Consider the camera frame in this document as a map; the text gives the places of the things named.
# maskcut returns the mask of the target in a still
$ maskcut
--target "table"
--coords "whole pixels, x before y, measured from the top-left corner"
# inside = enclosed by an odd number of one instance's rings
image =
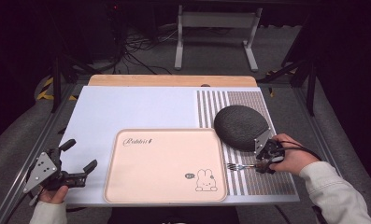
[[[89,175],[86,187],[71,189],[66,201],[82,206],[195,205],[107,203],[103,195],[110,152],[117,131],[125,128],[211,128],[208,121],[212,120],[212,115],[219,110],[219,105],[214,104],[219,100],[223,101],[221,106],[250,104],[268,120],[274,130],[263,96],[253,77],[93,76],[89,86],[84,87],[80,94],[62,139],[63,143],[74,138],[77,143],[71,150],[62,154],[61,160],[63,170],[68,173],[78,172],[94,159],[97,159],[98,166]],[[198,111],[197,107],[204,108],[206,112],[197,116],[197,113],[193,113]],[[229,147],[223,147],[222,150],[225,161],[254,161],[251,154],[239,153]],[[228,171],[227,180],[228,195],[222,202],[197,205],[299,202],[292,176],[287,173],[261,175],[252,170],[250,173]]]

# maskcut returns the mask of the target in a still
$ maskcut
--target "rabbit illustration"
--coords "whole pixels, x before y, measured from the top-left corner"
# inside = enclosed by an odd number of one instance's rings
[[[196,191],[216,191],[216,183],[214,176],[212,175],[212,171],[207,170],[199,170],[197,172],[197,188]]]

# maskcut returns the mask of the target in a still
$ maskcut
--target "fork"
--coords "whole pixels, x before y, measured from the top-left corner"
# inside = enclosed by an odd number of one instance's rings
[[[243,165],[243,164],[237,164],[237,163],[226,163],[226,167],[231,171],[239,171],[244,169],[251,169],[251,168],[258,168],[263,166],[260,163],[257,164],[250,164],[250,165]]]

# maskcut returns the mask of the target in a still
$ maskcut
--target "wooden edge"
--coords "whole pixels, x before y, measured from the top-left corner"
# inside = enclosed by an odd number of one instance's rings
[[[94,75],[89,86],[257,87],[254,77],[189,75]]]

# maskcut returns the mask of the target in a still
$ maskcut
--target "tray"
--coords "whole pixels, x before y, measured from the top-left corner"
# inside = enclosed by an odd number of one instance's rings
[[[126,129],[115,140],[108,203],[219,202],[227,195],[213,129]]]

